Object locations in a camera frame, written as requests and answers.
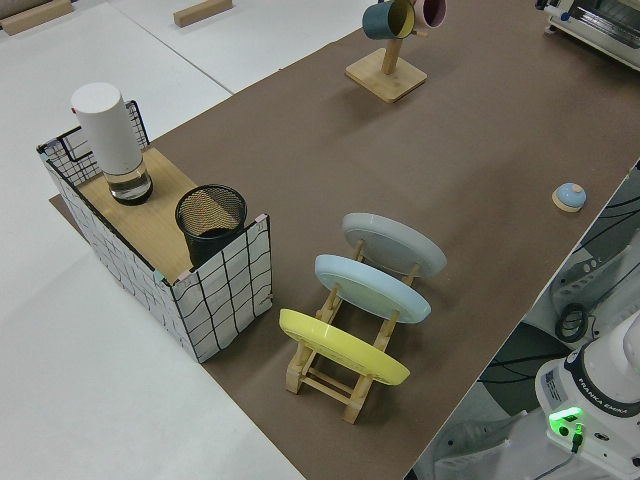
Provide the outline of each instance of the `wooden shelf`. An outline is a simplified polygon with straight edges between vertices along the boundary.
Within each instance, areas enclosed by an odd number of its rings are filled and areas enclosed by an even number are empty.
[[[116,202],[103,175],[83,183],[79,190],[173,284],[192,266],[184,235],[175,221],[175,208],[196,185],[155,148],[144,152],[144,161],[153,180],[153,193],[142,205]]]

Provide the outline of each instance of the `plate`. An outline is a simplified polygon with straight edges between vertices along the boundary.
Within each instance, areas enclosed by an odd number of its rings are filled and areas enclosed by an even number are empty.
[[[308,315],[280,310],[280,328],[320,355],[386,385],[399,385],[409,369],[359,338]]]
[[[372,213],[350,213],[342,220],[342,231],[355,248],[364,240],[363,255],[370,262],[401,275],[417,263],[416,277],[432,277],[447,264],[442,250],[411,227]]]
[[[338,296],[362,310],[390,319],[400,312],[399,323],[419,323],[431,306],[418,292],[397,278],[350,258],[319,255],[316,277],[329,290],[338,286]]]

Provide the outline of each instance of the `white cap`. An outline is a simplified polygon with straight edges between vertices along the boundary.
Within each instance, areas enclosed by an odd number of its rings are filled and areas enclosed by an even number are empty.
[[[71,96],[71,107],[103,172],[123,175],[140,165],[140,146],[116,87],[102,82],[84,85]]]

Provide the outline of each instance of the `mug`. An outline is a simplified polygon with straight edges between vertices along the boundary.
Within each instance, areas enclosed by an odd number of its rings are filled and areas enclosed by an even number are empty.
[[[447,0],[415,0],[413,9],[418,27],[436,28],[444,22]]]
[[[362,29],[367,37],[374,40],[405,38],[413,31],[415,19],[409,0],[389,0],[365,10]]]

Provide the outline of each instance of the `teal mug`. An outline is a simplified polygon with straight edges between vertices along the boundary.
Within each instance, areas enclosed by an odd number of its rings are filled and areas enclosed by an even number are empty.
[[[415,25],[416,16],[409,0],[380,1],[362,16],[364,34],[374,40],[405,38]]]

